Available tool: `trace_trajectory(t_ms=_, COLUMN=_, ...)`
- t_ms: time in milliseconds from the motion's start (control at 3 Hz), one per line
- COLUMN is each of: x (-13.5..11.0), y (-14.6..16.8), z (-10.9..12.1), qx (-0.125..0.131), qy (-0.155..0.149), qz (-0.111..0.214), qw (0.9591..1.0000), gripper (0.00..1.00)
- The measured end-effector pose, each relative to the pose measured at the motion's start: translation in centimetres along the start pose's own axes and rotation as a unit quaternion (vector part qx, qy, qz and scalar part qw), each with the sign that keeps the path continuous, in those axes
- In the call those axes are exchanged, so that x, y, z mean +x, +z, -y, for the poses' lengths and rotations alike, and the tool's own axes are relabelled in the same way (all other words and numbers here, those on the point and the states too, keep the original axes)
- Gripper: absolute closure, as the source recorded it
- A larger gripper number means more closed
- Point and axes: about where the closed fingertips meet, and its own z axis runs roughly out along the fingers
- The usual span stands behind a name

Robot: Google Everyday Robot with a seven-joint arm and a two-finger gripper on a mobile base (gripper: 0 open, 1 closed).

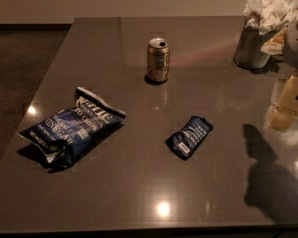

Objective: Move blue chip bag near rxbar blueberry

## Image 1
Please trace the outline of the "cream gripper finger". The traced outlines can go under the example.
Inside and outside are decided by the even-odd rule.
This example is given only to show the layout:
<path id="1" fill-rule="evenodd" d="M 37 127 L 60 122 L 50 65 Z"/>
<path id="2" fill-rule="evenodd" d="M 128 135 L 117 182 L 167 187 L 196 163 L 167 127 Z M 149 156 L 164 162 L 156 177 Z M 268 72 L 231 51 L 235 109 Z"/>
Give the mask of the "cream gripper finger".
<path id="1" fill-rule="evenodd" d="M 272 90 L 271 105 L 266 113 L 269 127 L 286 131 L 298 119 L 298 75 L 278 79 Z"/>

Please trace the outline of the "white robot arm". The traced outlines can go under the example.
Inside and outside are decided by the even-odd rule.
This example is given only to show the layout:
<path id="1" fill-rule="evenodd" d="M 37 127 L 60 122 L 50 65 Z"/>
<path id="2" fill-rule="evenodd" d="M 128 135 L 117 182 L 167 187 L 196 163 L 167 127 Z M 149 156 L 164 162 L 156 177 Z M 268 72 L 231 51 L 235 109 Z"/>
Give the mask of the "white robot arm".
<path id="1" fill-rule="evenodd" d="M 294 71 L 275 82 L 265 118 L 268 126 L 280 131 L 286 131 L 298 119 L 298 20 L 293 20 L 285 32 L 283 61 Z"/>

